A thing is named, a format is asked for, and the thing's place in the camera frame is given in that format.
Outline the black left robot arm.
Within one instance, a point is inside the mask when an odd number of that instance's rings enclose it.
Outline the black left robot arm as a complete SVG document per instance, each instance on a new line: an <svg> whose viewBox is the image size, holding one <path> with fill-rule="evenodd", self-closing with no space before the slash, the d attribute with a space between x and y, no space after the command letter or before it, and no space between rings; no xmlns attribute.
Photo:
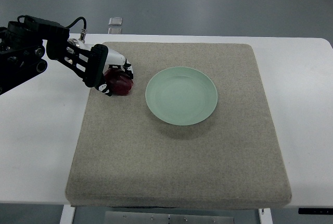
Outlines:
<svg viewBox="0 0 333 224"><path fill-rule="evenodd" d="M28 15L18 16L1 28L1 93L4 94L47 69L46 55L71 69L89 88L104 82L108 49L96 44L88 49L69 39L70 28L84 17L64 27L61 24Z"/></svg>

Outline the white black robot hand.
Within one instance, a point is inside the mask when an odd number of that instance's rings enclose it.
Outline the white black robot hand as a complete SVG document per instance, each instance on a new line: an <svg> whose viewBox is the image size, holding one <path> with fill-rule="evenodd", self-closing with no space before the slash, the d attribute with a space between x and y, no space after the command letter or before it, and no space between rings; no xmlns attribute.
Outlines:
<svg viewBox="0 0 333 224"><path fill-rule="evenodd" d="M132 67L131 63L122 54L120 54L110 48L108 50L109 50L109 52L108 52L107 59L106 59L106 65L107 65L106 71L109 68L120 68L126 74L128 74L130 76L130 78L133 80L134 72L133 72L133 67ZM107 96L112 96L114 94L112 94L110 92L110 90L107 88L104 73L101 77L99 84L97 86L95 86L95 88Z"/></svg>

